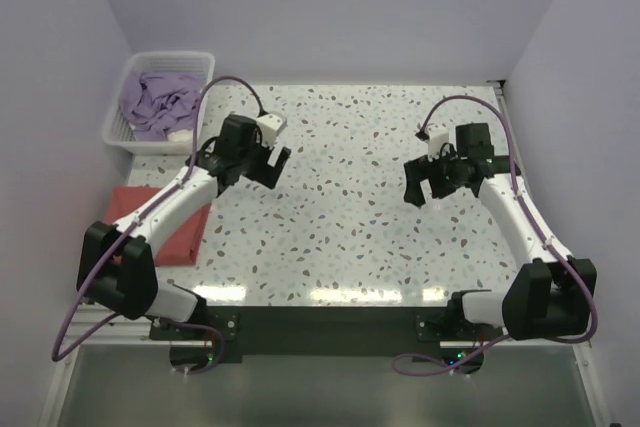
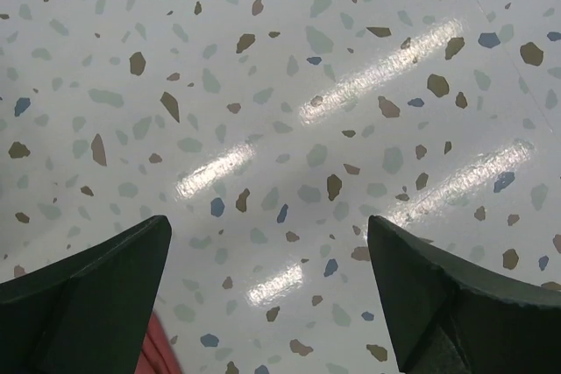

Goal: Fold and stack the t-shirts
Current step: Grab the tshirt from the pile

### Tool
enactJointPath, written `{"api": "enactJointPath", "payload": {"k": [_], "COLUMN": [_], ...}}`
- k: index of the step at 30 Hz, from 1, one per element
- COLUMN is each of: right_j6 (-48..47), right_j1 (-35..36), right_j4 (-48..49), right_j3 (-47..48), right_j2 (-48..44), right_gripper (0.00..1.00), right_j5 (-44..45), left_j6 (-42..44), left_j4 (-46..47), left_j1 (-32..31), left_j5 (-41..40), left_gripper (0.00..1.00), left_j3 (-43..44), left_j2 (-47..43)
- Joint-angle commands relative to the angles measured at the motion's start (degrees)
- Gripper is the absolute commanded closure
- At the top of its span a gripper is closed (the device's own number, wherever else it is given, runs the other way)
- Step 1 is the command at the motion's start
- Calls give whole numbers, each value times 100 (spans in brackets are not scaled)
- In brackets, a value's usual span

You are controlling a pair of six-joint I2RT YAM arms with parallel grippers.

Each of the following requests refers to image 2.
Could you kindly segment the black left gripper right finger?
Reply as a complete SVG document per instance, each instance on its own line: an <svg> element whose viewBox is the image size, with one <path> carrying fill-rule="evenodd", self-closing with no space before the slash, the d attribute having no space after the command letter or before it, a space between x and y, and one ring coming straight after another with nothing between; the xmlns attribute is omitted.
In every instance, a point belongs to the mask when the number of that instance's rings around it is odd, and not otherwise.
<svg viewBox="0 0 561 374"><path fill-rule="evenodd" d="M558 373L560 292L441 250L378 215L367 244L401 373Z"/></svg>

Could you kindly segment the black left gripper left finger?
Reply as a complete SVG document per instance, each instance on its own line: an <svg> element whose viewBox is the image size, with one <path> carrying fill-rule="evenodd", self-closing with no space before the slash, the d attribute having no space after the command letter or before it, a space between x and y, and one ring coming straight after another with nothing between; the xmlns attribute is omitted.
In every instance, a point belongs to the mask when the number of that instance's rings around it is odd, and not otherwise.
<svg viewBox="0 0 561 374"><path fill-rule="evenodd" d="M3 373L133 373L167 261L163 215L1 284Z"/></svg>

